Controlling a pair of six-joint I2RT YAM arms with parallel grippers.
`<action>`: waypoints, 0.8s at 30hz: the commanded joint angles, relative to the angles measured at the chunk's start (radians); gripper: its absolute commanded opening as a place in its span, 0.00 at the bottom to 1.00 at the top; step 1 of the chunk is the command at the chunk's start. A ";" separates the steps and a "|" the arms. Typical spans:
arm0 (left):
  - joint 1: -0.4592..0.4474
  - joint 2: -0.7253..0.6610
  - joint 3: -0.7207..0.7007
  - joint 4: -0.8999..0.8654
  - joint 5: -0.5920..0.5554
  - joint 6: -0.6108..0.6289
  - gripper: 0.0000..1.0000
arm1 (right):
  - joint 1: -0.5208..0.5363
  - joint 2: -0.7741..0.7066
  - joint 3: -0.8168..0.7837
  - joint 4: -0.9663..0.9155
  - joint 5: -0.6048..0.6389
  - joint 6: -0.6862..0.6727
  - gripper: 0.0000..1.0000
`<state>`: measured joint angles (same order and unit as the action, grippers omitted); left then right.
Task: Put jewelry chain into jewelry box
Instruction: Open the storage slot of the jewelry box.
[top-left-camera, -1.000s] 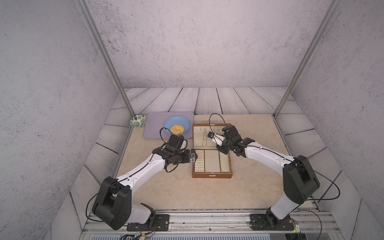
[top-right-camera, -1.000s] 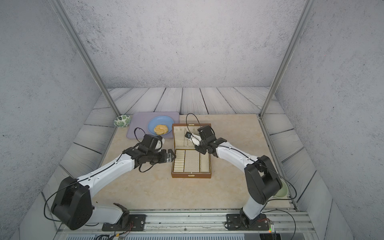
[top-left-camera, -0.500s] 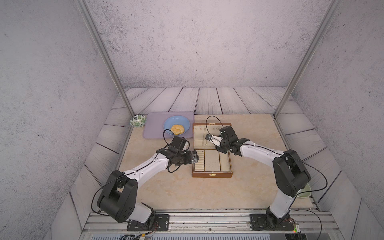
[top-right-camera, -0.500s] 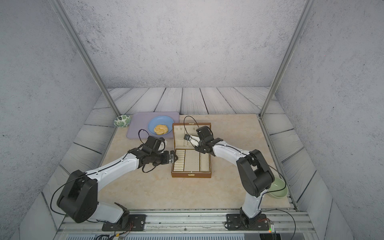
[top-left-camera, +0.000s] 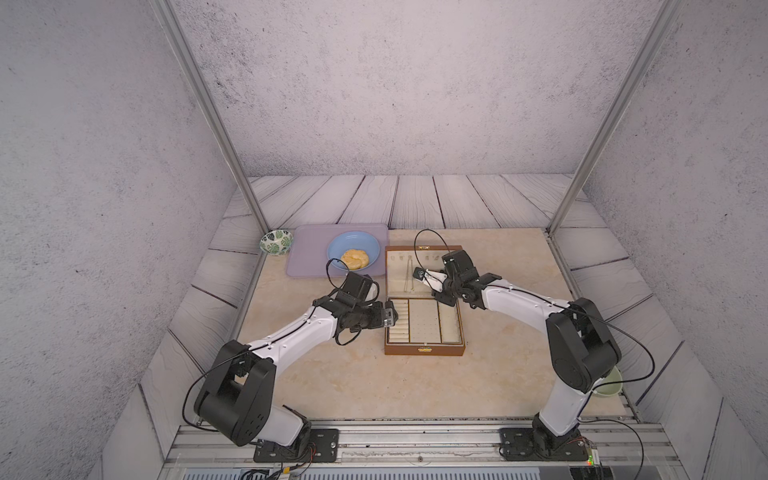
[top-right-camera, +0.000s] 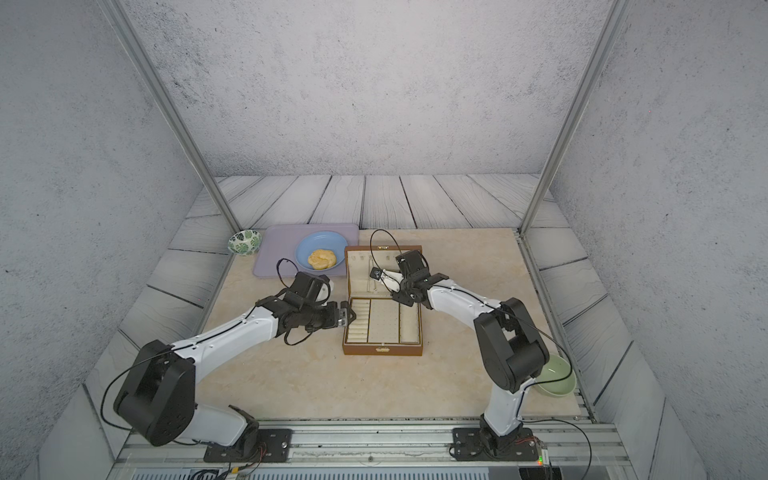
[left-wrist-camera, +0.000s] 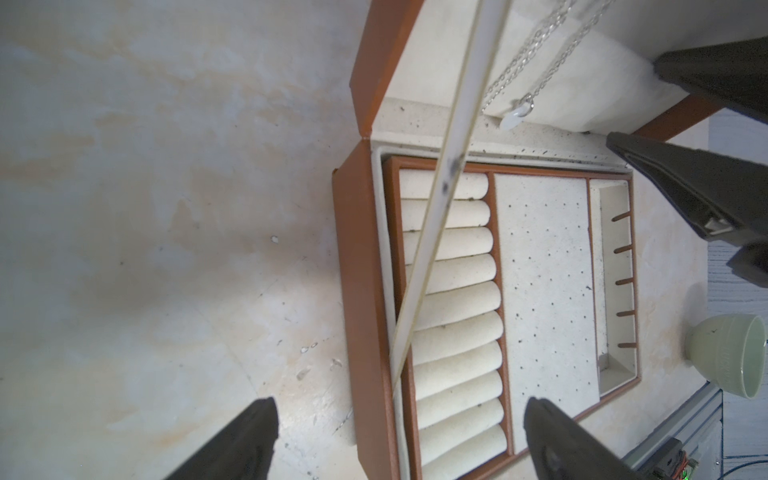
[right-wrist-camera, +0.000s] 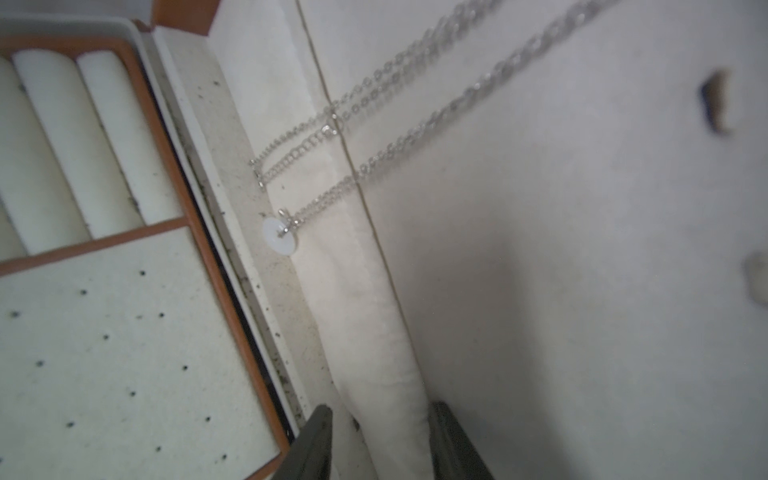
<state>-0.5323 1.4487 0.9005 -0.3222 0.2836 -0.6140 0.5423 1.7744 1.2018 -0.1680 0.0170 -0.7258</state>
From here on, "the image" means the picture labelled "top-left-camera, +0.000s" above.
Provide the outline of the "brown jewelry box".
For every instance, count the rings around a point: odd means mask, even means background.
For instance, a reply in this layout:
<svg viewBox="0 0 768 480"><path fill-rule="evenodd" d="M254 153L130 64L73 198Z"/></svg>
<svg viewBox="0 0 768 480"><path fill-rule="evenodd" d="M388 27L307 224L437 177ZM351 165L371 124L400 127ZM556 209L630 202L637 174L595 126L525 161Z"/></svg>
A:
<svg viewBox="0 0 768 480"><path fill-rule="evenodd" d="M464 354L466 340L460 306L437 302L429 287L414 279L414 269L443 268L442 256L458 245L388 246L386 292L394 302L398 320L384 340L387 355L456 356Z"/></svg>

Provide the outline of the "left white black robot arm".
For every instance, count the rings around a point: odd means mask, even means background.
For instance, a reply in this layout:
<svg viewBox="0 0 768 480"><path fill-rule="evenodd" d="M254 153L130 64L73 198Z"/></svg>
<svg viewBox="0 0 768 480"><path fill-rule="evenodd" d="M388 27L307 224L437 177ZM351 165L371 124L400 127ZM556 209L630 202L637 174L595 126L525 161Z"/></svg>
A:
<svg viewBox="0 0 768 480"><path fill-rule="evenodd" d="M394 303L368 297L377 286L370 276L350 272L340 286L313 300L304 314L277 332L250 343L224 344L198 379L202 386L194 413L239 447L271 442L299 456L309 448L311 422L273 404L276 381L316 346L328 341L341 346L345 330L358 336L394 326Z"/></svg>

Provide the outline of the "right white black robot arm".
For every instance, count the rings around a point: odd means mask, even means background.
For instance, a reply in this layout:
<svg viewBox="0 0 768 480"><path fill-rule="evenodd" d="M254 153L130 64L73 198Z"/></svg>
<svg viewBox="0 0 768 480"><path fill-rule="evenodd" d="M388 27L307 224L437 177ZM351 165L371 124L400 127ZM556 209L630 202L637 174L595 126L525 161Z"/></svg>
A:
<svg viewBox="0 0 768 480"><path fill-rule="evenodd" d="M571 433L595 385L622 358L596 305L586 298L551 299L496 274L480 275L464 250L445 254L442 263L439 271L413 271L438 302L454 306L462 301L473 309L505 314L546 336L556 380L537 420L553 436Z"/></svg>

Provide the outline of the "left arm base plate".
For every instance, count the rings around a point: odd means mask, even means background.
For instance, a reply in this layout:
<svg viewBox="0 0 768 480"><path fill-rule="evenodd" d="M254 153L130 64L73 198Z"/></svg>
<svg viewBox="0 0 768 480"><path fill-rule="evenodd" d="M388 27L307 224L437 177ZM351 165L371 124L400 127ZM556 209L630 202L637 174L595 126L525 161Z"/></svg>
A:
<svg viewBox="0 0 768 480"><path fill-rule="evenodd" d="M303 429L289 446L267 440L258 440L253 462L257 464L334 463L338 454L339 436L338 429L310 428Z"/></svg>

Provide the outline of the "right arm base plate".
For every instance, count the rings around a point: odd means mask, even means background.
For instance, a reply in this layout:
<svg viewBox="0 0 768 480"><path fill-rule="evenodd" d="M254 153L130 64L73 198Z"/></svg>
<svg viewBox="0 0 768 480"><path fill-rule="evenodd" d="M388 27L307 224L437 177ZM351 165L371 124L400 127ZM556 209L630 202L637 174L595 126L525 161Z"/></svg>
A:
<svg viewBox="0 0 768 480"><path fill-rule="evenodd" d="M578 428L555 436L541 428L502 428L499 453L506 461L587 462L590 449Z"/></svg>

